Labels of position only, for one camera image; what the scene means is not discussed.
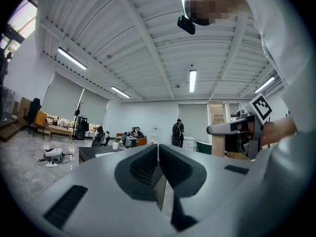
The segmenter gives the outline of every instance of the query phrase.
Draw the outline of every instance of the black camera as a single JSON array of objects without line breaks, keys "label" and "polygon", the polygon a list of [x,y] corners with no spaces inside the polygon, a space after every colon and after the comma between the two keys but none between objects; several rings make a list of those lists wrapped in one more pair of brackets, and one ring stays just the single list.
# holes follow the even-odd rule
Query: black camera
[{"label": "black camera", "polygon": [[178,27],[191,35],[196,33],[196,26],[193,24],[193,21],[186,18],[185,16],[178,18]]}]

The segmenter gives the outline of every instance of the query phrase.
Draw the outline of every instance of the green chair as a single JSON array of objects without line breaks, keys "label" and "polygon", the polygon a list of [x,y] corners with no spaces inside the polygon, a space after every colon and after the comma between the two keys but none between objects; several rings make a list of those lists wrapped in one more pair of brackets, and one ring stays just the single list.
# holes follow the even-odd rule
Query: green chair
[{"label": "green chair", "polygon": [[200,153],[211,155],[212,145],[209,143],[197,141],[197,151]]}]

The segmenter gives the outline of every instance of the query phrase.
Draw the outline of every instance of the white cup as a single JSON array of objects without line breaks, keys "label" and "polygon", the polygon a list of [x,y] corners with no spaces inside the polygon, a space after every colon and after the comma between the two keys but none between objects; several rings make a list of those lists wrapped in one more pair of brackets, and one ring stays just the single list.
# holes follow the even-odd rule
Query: white cup
[{"label": "white cup", "polygon": [[118,149],[118,146],[119,146],[119,144],[117,142],[113,142],[113,144],[112,144],[113,150]]}]

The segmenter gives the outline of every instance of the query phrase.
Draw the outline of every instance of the power strip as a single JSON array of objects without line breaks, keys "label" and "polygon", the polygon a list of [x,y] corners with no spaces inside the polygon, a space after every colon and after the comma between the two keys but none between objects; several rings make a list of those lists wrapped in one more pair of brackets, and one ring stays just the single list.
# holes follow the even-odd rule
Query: power strip
[{"label": "power strip", "polygon": [[54,167],[57,167],[57,164],[56,163],[46,163],[46,167],[47,168],[54,168]]}]

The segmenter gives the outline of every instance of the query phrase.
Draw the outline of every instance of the glossy tile floor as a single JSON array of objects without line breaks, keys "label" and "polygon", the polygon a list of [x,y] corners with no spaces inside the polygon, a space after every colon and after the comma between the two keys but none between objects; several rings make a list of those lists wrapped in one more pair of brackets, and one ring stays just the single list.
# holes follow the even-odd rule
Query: glossy tile floor
[{"label": "glossy tile floor", "polygon": [[[26,130],[19,132],[8,142],[0,142],[0,170],[9,188],[25,202],[31,203],[43,190],[79,166],[78,147],[90,147],[91,139],[73,140],[70,144],[67,137],[54,135],[48,141],[42,134],[28,134]],[[62,148],[71,162],[59,164],[55,168],[46,168],[37,164],[45,149]],[[173,189],[167,183],[162,212],[171,219],[173,206]]]}]

